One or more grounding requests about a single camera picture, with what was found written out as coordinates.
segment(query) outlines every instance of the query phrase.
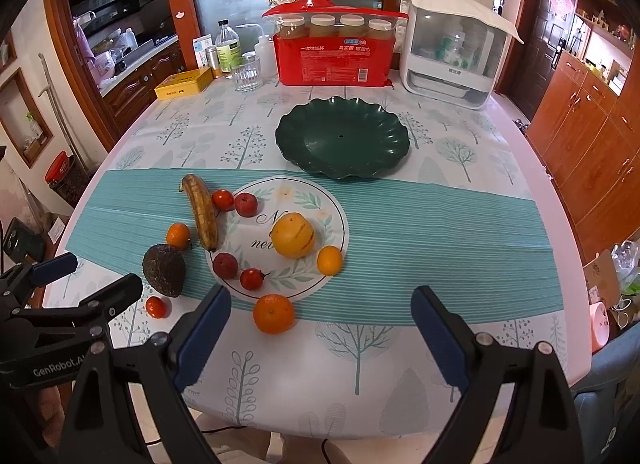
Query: orange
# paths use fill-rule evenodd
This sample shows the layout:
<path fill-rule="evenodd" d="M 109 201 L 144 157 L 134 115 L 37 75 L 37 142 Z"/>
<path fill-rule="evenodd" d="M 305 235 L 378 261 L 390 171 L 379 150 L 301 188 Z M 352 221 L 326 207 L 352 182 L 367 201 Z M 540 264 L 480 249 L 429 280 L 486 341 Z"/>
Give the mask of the orange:
<path fill-rule="evenodd" d="M 275 250 L 288 259 L 299 259 L 314 248 L 316 232 L 300 213 L 287 213 L 280 217 L 271 230 Z"/>
<path fill-rule="evenodd" d="M 191 232 L 187 225 L 182 222 L 171 224 L 166 232 L 166 243 L 178 250 L 188 248 L 190 240 Z"/>
<path fill-rule="evenodd" d="M 254 306 L 255 326 L 267 334 L 289 330 L 295 321 L 295 310 L 283 295 L 264 295 Z"/>
<path fill-rule="evenodd" d="M 318 271 L 323 275 L 332 277 L 342 269 L 342 253 L 335 246 L 325 246 L 318 253 Z"/>

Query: banana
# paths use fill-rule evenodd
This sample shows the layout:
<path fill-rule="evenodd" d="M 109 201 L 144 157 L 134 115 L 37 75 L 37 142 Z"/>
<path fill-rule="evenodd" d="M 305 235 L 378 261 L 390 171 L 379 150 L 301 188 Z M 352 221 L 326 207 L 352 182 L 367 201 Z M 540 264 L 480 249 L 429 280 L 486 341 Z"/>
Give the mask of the banana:
<path fill-rule="evenodd" d="M 184 191 L 189 197 L 202 247 L 215 251 L 218 247 L 218 226 L 207 185 L 199 176 L 188 173 L 182 178 L 179 191 Z"/>

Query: metal can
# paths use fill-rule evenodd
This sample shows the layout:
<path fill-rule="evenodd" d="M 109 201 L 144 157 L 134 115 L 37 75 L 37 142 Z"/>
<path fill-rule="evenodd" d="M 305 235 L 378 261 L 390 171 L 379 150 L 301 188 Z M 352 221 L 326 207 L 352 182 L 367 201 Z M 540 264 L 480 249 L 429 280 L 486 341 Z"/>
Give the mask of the metal can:
<path fill-rule="evenodd" d="M 213 46 L 204 50 L 207 55 L 207 63 L 213 72 L 213 78 L 220 78 L 222 76 L 222 69 L 220 69 L 220 61 L 218 60 L 218 53 Z"/>

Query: red package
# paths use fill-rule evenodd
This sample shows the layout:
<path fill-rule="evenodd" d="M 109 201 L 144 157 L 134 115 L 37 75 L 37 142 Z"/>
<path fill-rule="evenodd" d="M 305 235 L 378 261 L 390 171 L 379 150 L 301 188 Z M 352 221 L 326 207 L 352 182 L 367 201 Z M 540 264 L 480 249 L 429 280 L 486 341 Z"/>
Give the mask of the red package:
<path fill-rule="evenodd" d="M 404 13 L 335 6 L 330 0 L 280 4 L 263 17 L 278 27 L 273 43 L 284 85 L 367 87 L 391 83 L 387 76 L 396 43 L 396 22 L 408 18 Z M 317 26 L 314 19 L 329 24 Z M 296 26 L 288 27 L 292 20 Z M 313 36 L 317 32 L 331 36 Z"/>

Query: green plate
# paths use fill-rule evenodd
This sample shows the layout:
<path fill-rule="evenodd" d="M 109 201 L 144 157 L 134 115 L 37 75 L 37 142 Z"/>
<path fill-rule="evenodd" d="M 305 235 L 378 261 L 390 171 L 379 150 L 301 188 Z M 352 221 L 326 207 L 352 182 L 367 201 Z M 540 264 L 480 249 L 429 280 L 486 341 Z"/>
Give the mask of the green plate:
<path fill-rule="evenodd" d="M 314 99 L 280 119 L 276 143 L 285 159 L 331 179 L 371 177 L 409 151 L 398 116 L 359 98 Z"/>

